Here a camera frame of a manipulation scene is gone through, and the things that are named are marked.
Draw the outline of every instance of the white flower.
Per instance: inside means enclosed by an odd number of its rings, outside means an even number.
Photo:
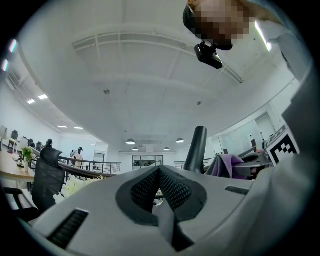
[[[62,185],[61,193],[55,194],[53,196],[55,203],[58,204],[62,202],[64,199],[70,197],[71,195],[75,194],[82,188],[84,188],[86,185],[91,184],[96,181],[101,181],[104,178],[102,176],[99,176],[98,178],[91,179],[91,178],[78,178],[71,174],[69,174],[68,181],[65,181]]]

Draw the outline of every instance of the office chair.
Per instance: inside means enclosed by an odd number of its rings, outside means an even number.
[[[14,210],[16,216],[26,222],[38,218],[43,212],[56,204],[54,195],[58,195],[65,180],[65,171],[58,165],[62,152],[53,148],[44,148],[35,167],[32,189],[32,200],[37,208],[23,208],[19,195],[23,192],[17,188],[4,188],[6,194],[14,197],[19,209]]]
[[[18,139],[18,132],[16,130],[14,130],[12,133],[11,133],[11,138],[16,140]],[[12,142],[11,140],[9,140],[9,145],[8,145],[8,150],[10,149],[10,145],[12,145],[12,149],[14,149],[14,142]]]
[[[42,142],[38,141],[36,144],[36,150],[41,151]]]

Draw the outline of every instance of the potted plant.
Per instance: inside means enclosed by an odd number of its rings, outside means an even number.
[[[29,170],[29,163],[32,160],[33,150],[30,147],[23,147],[22,148],[22,155],[24,156],[25,165],[24,168],[26,171]]]

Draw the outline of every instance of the chair headrest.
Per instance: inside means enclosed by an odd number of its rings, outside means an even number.
[[[40,153],[40,158],[44,160],[48,165],[58,167],[58,159],[59,155],[61,155],[62,152],[59,150],[56,150],[54,148],[45,147],[42,149]]]

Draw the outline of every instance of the black tube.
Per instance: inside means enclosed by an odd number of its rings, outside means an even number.
[[[198,126],[195,128],[191,147],[186,158],[183,169],[198,173],[204,174],[204,158],[206,152],[206,143],[207,143],[207,128],[203,126]]]

